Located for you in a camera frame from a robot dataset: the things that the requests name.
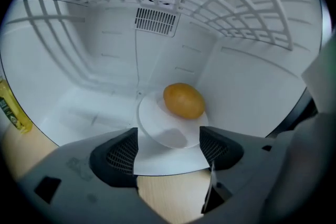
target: black mesh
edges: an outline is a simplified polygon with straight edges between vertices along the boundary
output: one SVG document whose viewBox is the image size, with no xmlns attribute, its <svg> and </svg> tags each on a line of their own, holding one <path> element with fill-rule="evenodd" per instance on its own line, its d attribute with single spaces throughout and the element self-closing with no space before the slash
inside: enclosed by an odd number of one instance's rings
<svg viewBox="0 0 336 224">
<path fill-rule="evenodd" d="M 209 135 L 202 135 L 199 139 L 201 150 L 210 167 L 214 159 L 229 153 L 229 148 L 225 143 L 219 143 L 217 139 Z"/>
<path fill-rule="evenodd" d="M 113 168 L 132 175 L 137 152 L 137 135 L 133 134 L 111 147 L 106 155 L 106 160 Z"/>
<path fill-rule="evenodd" d="M 90 154 L 90 168 L 112 187 L 137 188 L 136 176 L 133 175 L 137 153 L 138 128 L 131 128 L 97 146 Z"/>
<path fill-rule="evenodd" d="M 243 156 L 244 149 L 237 142 L 225 137 L 224 130 L 204 127 L 199 128 L 200 148 L 210 167 L 215 170 L 229 169 Z"/>
</svg>

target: wooden surface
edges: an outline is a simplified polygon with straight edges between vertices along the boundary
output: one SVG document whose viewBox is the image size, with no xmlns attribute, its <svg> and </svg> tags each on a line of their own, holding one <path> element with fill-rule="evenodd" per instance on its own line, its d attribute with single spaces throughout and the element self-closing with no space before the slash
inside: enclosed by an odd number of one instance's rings
<svg viewBox="0 0 336 224">
<path fill-rule="evenodd" d="M 35 126 L 29 133 L 20 134 L 10 125 L 1 147 L 12 176 L 18 180 L 57 145 Z M 142 199 L 170 223 L 185 223 L 202 217 L 201 208 L 209 182 L 208 170 L 175 176 L 138 177 Z"/>
</svg>

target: white floor panel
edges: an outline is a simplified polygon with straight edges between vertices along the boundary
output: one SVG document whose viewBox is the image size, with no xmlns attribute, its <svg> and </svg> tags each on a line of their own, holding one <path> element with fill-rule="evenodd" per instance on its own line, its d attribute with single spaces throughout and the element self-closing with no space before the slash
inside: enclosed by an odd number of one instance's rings
<svg viewBox="0 0 336 224">
<path fill-rule="evenodd" d="M 74 88 L 69 91 L 39 128 L 57 145 L 124 128 L 138 127 L 139 152 L 134 162 L 136 175 L 174 175 L 208 167 L 199 148 L 173 149 L 144 133 L 138 109 L 142 96 L 107 94 Z"/>
</svg>

